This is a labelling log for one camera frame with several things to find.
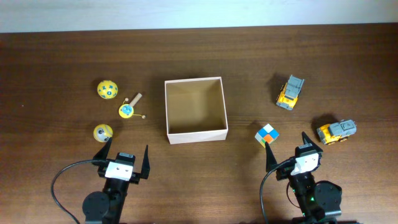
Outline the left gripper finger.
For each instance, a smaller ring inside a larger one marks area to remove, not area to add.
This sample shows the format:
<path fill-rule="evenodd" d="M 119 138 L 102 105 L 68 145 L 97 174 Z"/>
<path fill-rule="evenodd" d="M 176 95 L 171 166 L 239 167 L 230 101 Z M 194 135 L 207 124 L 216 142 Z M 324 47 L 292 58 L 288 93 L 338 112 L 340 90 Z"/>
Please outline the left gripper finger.
<path fill-rule="evenodd" d="M 142 162 L 142 167 L 141 167 L 141 173 L 140 173 L 140 178 L 141 179 L 148 179 L 149 173 L 150 173 L 150 162 L 149 162 L 149 146 L 146 146 L 145 152 L 144 152 L 144 158 Z"/>
<path fill-rule="evenodd" d="M 109 138 L 106 141 L 106 144 L 94 155 L 92 162 L 93 165 L 101 165 L 101 163 L 107 159 L 112 140 L 112 138 Z"/>

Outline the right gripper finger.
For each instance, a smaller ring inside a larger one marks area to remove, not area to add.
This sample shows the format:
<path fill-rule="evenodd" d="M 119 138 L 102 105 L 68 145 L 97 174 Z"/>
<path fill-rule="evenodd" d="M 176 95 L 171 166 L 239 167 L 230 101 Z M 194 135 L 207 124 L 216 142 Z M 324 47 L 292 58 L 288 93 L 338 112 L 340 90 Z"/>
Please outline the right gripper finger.
<path fill-rule="evenodd" d="M 318 153 L 323 153 L 323 150 L 319 147 L 319 146 L 317 146 L 308 136 L 307 136 L 307 134 L 303 131 L 302 132 L 302 139 L 303 139 L 303 143 L 304 144 L 311 144 L 312 145 L 312 148 L 314 149 L 314 150 L 316 150 Z"/>
<path fill-rule="evenodd" d="M 266 172 L 270 172 L 276 168 L 277 161 L 274 157 L 274 154 L 268 142 L 265 142 L 265 150 L 266 150 Z"/>

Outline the yellow grey tanker truck toy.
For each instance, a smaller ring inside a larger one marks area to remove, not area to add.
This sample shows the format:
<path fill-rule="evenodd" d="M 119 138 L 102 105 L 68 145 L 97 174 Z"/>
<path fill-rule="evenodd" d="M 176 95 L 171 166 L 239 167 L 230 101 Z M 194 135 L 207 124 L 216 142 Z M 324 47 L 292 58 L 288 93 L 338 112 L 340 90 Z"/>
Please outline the yellow grey tanker truck toy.
<path fill-rule="evenodd" d="M 326 145 L 347 140 L 357 132 L 357 127 L 352 119 L 341 120 L 332 124 L 325 124 L 317 128 L 321 142 Z"/>

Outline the two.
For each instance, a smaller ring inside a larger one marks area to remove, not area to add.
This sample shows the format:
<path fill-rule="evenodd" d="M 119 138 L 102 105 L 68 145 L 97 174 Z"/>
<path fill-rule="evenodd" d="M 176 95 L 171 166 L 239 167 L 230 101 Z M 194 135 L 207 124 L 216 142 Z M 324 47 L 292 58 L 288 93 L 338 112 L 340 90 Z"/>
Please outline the two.
<path fill-rule="evenodd" d="M 266 124 L 255 135 L 255 139 L 262 147 L 266 147 L 266 143 L 271 144 L 278 137 L 279 133 L 270 124 Z"/>

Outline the yellow grey dump truck toy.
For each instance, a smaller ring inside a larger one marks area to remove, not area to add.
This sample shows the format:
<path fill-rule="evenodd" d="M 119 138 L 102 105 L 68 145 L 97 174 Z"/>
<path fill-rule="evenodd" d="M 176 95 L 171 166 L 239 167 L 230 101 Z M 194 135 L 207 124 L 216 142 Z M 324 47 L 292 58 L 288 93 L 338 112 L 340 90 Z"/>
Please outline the yellow grey dump truck toy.
<path fill-rule="evenodd" d="M 295 107 L 305 80 L 291 75 L 280 89 L 276 105 L 289 111 Z"/>

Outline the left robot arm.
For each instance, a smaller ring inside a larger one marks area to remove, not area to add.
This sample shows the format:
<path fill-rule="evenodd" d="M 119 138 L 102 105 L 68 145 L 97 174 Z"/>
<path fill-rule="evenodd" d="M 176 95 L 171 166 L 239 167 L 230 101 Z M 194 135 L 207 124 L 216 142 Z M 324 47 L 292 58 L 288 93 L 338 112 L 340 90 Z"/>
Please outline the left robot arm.
<path fill-rule="evenodd" d="M 101 191 L 92 192 L 84 199 L 82 210 L 85 223 L 119 223 L 129 186 L 149 177 L 148 147 L 145 149 L 141 171 L 135 172 L 134 155 L 119 152 L 115 159 L 108 158 L 111 143 L 112 140 L 109 139 L 93 157 L 92 164 L 98 167 L 98 175 L 106 181 Z"/>

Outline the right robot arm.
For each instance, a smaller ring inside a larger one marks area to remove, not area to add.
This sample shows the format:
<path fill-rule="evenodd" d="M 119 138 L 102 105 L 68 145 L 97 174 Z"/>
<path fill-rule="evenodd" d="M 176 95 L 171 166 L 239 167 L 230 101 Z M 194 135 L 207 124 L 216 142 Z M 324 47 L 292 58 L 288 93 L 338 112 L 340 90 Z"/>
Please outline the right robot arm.
<path fill-rule="evenodd" d="M 267 174 L 259 190 L 264 220 L 268 221 L 262 202 L 263 187 L 267 178 L 276 173 L 278 181 L 289 181 L 287 186 L 294 191 L 302 212 L 302 216 L 293 218 L 292 223 L 336 223 L 341 215 L 342 188 L 330 181 L 315 181 L 312 172 L 320 167 L 323 150 L 304 132 L 302 139 L 303 144 L 295 148 L 295 155 L 281 163 L 277 163 L 270 145 L 265 143 Z"/>

